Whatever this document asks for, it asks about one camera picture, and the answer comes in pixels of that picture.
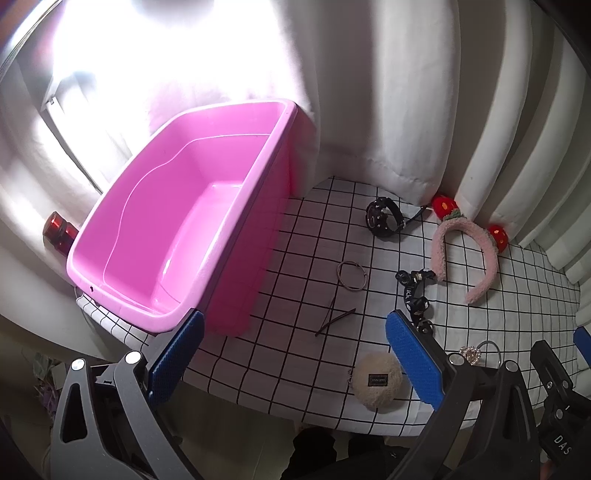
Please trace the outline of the beige fluffy round pouch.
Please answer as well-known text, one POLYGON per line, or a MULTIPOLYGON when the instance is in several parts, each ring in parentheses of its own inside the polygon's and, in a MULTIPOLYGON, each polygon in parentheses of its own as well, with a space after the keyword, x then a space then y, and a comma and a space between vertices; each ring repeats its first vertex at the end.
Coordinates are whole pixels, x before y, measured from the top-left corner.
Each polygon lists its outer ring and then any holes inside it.
POLYGON ((389 352, 372 352, 363 356, 349 377, 353 395, 369 410, 391 405, 402 384, 401 364, 389 352))

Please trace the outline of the pearl hair claw clip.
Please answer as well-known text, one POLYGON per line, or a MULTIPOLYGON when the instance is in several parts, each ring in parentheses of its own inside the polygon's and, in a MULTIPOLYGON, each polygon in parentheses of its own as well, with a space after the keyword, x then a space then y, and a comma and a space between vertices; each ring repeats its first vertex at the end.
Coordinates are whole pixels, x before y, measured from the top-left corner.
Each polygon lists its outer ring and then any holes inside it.
POLYGON ((492 340, 483 340, 476 346, 463 346, 459 353, 473 366, 499 368, 503 363, 501 349, 492 340))

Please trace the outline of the dark bobby hair pins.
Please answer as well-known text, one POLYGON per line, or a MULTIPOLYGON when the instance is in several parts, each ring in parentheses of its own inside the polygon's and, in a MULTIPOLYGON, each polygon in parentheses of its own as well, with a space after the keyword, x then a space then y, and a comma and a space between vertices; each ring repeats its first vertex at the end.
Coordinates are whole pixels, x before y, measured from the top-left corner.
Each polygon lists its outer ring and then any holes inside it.
POLYGON ((339 320, 342 320, 342 319, 348 317, 349 315, 356 314, 356 308, 352 308, 352 309, 345 311, 344 313, 339 313, 337 316, 335 316, 335 301, 336 300, 337 300, 337 297, 334 296, 334 298, 332 298, 331 303, 329 304, 327 313, 325 313, 325 319, 322 321, 321 327, 318 328, 317 331, 315 331, 315 337, 318 337, 318 335, 321 335, 322 332, 325 332, 325 330, 328 330, 329 326, 331 326, 333 323, 338 322, 339 320))

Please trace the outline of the black grid white tablecloth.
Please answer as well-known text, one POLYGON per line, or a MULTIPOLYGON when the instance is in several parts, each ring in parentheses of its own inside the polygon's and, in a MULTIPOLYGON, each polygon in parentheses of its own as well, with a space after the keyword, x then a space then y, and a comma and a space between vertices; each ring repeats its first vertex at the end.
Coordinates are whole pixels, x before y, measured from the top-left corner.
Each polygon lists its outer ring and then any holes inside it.
MULTIPOLYGON (((404 384, 391 407, 369 410, 353 395, 349 376, 363 356, 389 349, 387 315, 404 307, 399 270, 430 265, 438 225, 431 211, 401 203, 409 219, 391 240, 365 224, 370 201, 383 190, 337 178, 287 204, 270 266, 250 316, 249 330, 228 338, 205 336, 183 379, 223 400, 277 417, 332 429, 415 436, 431 408, 404 384), (356 308, 315 337, 334 296, 335 316, 356 308)), ((537 245, 509 246, 500 256, 496 284, 478 304, 465 296, 483 276, 478 245, 460 232, 446 237, 445 282, 430 284, 428 317, 447 351, 492 340, 503 360, 517 362, 531 402, 546 396, 530 361, 545 340, 571 377, 583 369, 573 342, 580 290, 552 267, 537 245)))

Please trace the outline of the white curtain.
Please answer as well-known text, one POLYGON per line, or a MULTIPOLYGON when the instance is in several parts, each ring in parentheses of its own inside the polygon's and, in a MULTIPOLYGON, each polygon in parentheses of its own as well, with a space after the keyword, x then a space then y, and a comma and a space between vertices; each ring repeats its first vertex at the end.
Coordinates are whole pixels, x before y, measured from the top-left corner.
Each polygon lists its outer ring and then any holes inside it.
POLYGON ((81 224, 149 136, 197 106, 290 100, 294 193, 336 175, 437 191, 580 286, 590 319, 586 1, 5 1, 1 314, 95 357, 42 237, 81 224))

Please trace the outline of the red metal water bottle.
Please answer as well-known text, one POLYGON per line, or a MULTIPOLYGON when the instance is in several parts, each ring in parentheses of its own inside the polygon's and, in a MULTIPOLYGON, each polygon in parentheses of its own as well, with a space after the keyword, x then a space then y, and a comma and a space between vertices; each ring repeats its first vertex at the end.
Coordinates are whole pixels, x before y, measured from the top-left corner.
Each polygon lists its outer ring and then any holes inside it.
POLYGON ((57 211, 52 212, 43 227, 44 238, 66 257, 78 235, 78 229, 57 211))

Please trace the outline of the black beaded hair clip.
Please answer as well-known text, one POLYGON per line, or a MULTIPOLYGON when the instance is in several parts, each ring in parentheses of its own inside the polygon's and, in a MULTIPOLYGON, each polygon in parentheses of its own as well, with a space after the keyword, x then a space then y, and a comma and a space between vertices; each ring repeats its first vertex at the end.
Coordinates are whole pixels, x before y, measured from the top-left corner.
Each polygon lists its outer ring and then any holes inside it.
POLYGON ((410 314, 411 322, 415 328, 423 333, 432 335, 433 323, 425 317, 430 308, 430 301, 424 296, 418 296, 417 292, 429 281, 435 281, 436 275, 432 270, 399 270, 396 280, 404 287, 404 303, 410 314))

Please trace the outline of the pink plastic tub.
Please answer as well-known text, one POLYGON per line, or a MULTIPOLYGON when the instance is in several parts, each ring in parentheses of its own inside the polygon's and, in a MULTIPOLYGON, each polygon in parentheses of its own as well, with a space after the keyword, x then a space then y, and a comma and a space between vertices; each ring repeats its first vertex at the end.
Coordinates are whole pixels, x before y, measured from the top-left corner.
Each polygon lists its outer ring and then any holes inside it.
POLYGON ((68 254, 73 283, 152 334, 192 311, 209 332, 238 336, 290 197, 290 101, 187 110, 127 164, 68 254))

